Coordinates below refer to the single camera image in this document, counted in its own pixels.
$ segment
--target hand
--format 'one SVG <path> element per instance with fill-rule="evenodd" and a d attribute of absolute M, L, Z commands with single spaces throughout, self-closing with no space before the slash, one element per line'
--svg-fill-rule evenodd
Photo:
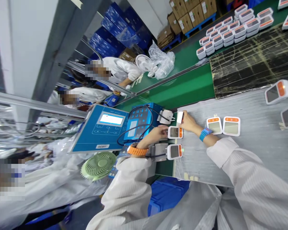
<path fill-rule="evenodd" d="M 168 126 L 159 125 L 158 127 L 154 128 L 150 133 L 141 140 L 137 148 L 138 149 L 147 149 L 150 144 L 158 142 L 160 139 L 167 138 Z"/>

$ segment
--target blue storage bin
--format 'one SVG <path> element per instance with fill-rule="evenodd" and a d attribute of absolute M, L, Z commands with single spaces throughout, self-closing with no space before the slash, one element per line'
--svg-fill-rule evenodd
<path fill-rule="evenodd" d="M 174 208 L 189 189 L 189 181 L 178 181 L 165 177 L 151 185 L 152 195 L 148 206 L 148 216 Z"/>

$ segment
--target plastic bag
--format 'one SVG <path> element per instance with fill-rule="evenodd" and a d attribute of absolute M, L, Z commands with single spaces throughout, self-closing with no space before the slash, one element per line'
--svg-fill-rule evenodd
<path fill-rule="evenodd" d="M 162 52 L 154 41 L 150 46 L 148 53 L 150 60 L 154 63 L 154 65 L 158 65 L 158 70 L 155 73 L 155 77 L 158 80 L 166 78 L 174 69 L 175 54 L 173 52 L 168 52 L 167 54 Z"/>

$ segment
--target white cuff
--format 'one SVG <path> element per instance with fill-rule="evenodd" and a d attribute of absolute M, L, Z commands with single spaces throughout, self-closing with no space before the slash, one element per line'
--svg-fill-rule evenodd
<path fill-rule="evenodd" d="M 214 146 L 207 148 L 207 155 L 219 168 L 222 168 L 236 148 L 239 146 L 231 137 L 222 138 Z"/>

